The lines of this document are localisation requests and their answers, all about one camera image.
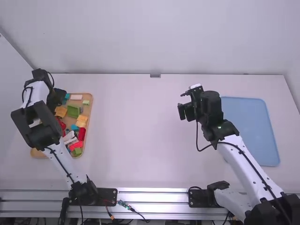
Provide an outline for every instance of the yellow block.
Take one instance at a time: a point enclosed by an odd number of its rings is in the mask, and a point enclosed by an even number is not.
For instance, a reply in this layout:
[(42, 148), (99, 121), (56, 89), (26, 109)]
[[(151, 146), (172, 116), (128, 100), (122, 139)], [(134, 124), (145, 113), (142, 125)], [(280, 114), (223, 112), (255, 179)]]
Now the yellow block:
[(86, 123), (88, 121), (88, 117), (83, 116), (83, 115), (79, 115), (78, 118), (77, 118), (77, 121), (80, 121), (82, 123)]
[(81, 122), (81, 121), (77, 121), (77, 122), (75, 123), (75, 125), (78, 126), (79, 128), (85, 128), (86, 123), (83, 123), (83, 122)]
[(66, 113), (67, 113), (67, 109), (63, 106), (57, 106), (55, 108), (55, 116), (59, 116), (61, 118), (64, 118)]

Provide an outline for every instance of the red block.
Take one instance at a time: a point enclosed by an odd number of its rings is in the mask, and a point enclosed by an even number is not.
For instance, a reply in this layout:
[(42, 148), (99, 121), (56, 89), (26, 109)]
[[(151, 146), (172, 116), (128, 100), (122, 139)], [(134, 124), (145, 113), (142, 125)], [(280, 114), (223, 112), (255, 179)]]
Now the red block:
[(60, 119), (58, 119), (57, 117), (56, 117), (56, 119), (57, 119), (57, 121), (58, 121), (58, 123), (60, 124), (60, 126), (61, 126), (61, 128), (62, 128), (62, 130), (65, 130), (66, 129), (66, 124), (65, 123), (63, 123)]
[(71, 151), (74, 151), (75, 148), (82, 148), (83, 147), (83, 142), (79, 141), (77, 143), (74, 143), (72, 145), (69, 146)]
[(83, 141), (86, 129), (84, 127), (79, 128), (78, 140)]

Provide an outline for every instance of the wooden tray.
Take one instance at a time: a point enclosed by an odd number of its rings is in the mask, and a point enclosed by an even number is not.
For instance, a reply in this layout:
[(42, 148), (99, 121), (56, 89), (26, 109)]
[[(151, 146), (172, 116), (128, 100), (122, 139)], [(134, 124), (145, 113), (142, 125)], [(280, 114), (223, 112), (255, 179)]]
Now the wooden tray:
[[(81, 113), (81, 115), (87, 116), (89, 118), (88, 122), (86, 123), (86, 128), (85, 128), (86, 133), (85, 133), (85, 138), (84, 138), (84, 141), (83, 141), (82, 154), (77, 156), (77, 157), (73, 157), (71, 155), (72, 158), (79, 158), (84, 153), (84, 147), (85, 147), (86, 137), (87, 137), (87, 134), (88, 134), (88, 128), (89, 128), (89, 123), (90, 123), (90, 112), (91, 112), (92, 104), (93, 104), (93, 96), (90, 93), (70, 93), (70, 95), (82, 95), (82, 100), (68, 100), (67, 103), (65, 105), (62, 105), (62, 106), (66, 107), (66, 108), (67, 108), (68, 105), (75, 105), (75, 106), (78, 106), (78, 107), (83, 106), (83, 113)], [(90, 105), (83, 105), (83, 100), (89, 100)], [(72, 118), (72, 117), (69, 117), (67, 114), (64, 118), (61, 119), (61, 121), (66, 124), (66, 126), (69, 130), (71, 130), (71, 125), (76, 123), (76, 119)], [(38, 151), (36, 148), (31, 149), (30, 155), (33, 158), (48, 158), (47, 156), (45, 156), (43, 154), (43, 152)]]

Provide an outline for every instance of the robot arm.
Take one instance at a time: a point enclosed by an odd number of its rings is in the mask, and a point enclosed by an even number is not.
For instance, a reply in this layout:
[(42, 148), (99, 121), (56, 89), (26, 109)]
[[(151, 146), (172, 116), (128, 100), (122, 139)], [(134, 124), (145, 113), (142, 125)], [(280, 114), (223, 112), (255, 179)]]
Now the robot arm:
[(61, 126), (48, 107), (52, 99), (59, 99), (49, 76), (41, 69), (34, 70), (32, 74), (34, 78), (24, 85), (23, 104), (20, 109), (11, 112), (11, 118), (26, 143), (53, 161), (67, 182), (71, 200), (79, 198), (84, 205), (94, 204), (98, 199), (97, 188), (87, 175), (75, 167), (62, 139)]
[(217, 204), (245, 225), (299, 224), (300, 199), (295, 194), (286, 195), (259, 166), (236, 127), (224, 120), (219, 93), (204, 91), (196, 84), (181, 96), (185, 95), (191, 96), (191, 102), (178, 104), (180, 119), (201, 123), (205, 139), (233, 168), (247, 195), (231, 190), (225, 181), (225, 187), (222, 182), (220, 188), (208, 185), (207, 193), (212, 191)]

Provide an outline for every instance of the blue tray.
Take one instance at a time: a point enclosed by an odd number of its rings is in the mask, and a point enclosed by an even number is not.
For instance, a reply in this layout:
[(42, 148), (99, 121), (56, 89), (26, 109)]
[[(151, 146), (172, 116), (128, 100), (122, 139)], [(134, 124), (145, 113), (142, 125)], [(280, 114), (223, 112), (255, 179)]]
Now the blue tray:
[(278, 166), (278, 149), (266, 103), (258, 98), (221, 97), (224, 119), (239, 130), (259, 165)]

